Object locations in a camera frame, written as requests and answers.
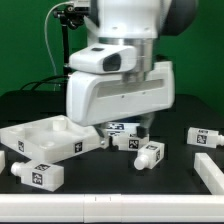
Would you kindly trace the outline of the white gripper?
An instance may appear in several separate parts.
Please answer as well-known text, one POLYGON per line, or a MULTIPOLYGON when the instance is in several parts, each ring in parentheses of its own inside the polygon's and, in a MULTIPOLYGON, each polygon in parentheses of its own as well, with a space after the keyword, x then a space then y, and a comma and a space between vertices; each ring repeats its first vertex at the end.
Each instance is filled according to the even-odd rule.
MULTIPOLYGON (((174 74, 171 61, 157 62, 143 82, 125 83, 121 74, 94 75, 75 72, 68 81, 66 114, 81 126, 143 115, 170 108, 174 102, 174 74)), ((153 114, 140 117, 137 136, 144 138, 153 114)), ((109 146, 107 131, 95 127, 100 145, 109 146)))

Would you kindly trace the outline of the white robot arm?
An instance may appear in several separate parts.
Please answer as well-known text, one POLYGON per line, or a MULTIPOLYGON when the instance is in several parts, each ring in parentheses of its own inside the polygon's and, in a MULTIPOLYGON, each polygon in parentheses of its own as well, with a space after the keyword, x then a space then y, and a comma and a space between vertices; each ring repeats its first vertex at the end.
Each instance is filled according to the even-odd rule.
POLYGON ((90 0, 88 46, 69 57, 66 113, 96 129, 102 143, 110 121, 138 116, 137 135, 148 133, 156 111, 174 103, 173 65, 153 48, 162 36, 184 32, 198 0, 90 0))

